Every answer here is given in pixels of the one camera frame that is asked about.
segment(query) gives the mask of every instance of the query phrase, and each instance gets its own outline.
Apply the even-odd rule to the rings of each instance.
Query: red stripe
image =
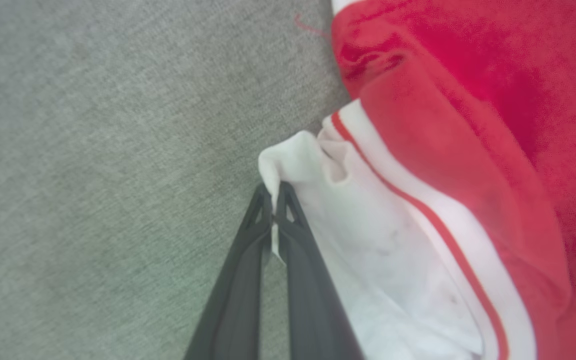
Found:
[[[452,253],[452,257],[457,261],[459,268],[461,269],[464,276],[466,276],[466,279],[468,280],[470,286],[475,292],[477,299],[481,303],[487,316],[490,319],[490,322],[492,323],[492,327],[496,335],[497,346],[499,348],[498,359],[507,360],[508,339],[506,338],[506,332],[501,323],[499,314],[497,313],[497,310],[495,310],[495,307],[493,306],[489,297],[487,296],[486,291],[483,289],[482,283],[480,283],[480,281],[477,278],[477,275],[475,275],[475,271],[473,271],[473,268],[471,268],[471,265],[466,259],[464,253],[462,252],[462,249],[459,247],[457,241],[450,233],[446,225],[439,218],[439,216],[435,214],[435,212],[432,209],[430,209],[430,207],[425,205],[425,203],[421,202],[420,200],[414,198],[413,196],[405,193],[398,187],[394,186],[393,184],[388,182],[388,180],[386,180],[379,172],[375,170],[375,167],[373,167],[370,161],[368,161],[364,153],[357,145],[357,142],[355,141],[354,137],[350,134],[350,132],[346,129],[346,126],[342,123],[341,118],[339,117],[339,112],[334,112],[334,114],[332,114],[332,124],[334,126],[334,129],[336,129],[337,132],[339,133],[339,135],[341,135],[341,137],[343,137],[345,141],[350,142],[354,146],[354,148],[357,150],[357,153],[359,153],[363,161],[366,162],[366,164],[368,164],[372,172],[375,173],[375,175],[377,175],[379,180],[381,180],[381,182],[384,183],[384,185],[386,185],[386,187],[391,192],[397,194],[397,196],[400,196],[400,198],[405,199],[407,202],[416,207],[430,221],[430,223],[432,223],[432,226],[434,226],[434,228],[439,232],[439,235],[441,235],[441,238],[445,242],[446,246],[448,246],[448,249]]]

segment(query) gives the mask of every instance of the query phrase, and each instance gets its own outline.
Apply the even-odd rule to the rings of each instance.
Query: clothing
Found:
[[[368,358],[576,360],[576,2],[333,9],[354,101],[259,164]]]

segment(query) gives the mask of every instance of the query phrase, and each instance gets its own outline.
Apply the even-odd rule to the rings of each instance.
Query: gray fabric surface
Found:
[[[0,0],[0,360],[188,346],[258,153],[348,101],[328,0]],[[285,269],[262,357],[288,356]]]

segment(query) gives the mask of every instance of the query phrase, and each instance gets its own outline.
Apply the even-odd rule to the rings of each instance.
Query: red fabric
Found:
[[[393,155],[484,225],[540,360],[576,360],[576,1],[364,0],[333,21]]]

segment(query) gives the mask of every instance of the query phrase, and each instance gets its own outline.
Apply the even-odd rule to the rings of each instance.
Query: red and white garment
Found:
[[[576,1],[333,10],[353,101],[259,169],[366,358],[576,360]]]

